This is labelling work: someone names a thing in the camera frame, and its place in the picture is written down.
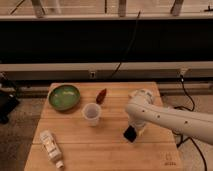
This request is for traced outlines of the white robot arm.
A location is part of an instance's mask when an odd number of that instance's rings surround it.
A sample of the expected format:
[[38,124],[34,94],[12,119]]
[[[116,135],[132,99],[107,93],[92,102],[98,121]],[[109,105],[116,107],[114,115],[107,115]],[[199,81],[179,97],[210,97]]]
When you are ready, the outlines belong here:
[[148,89],[131,92],[125,112],[136,131],[150,122],[213,145],[213,114],[156,106]]

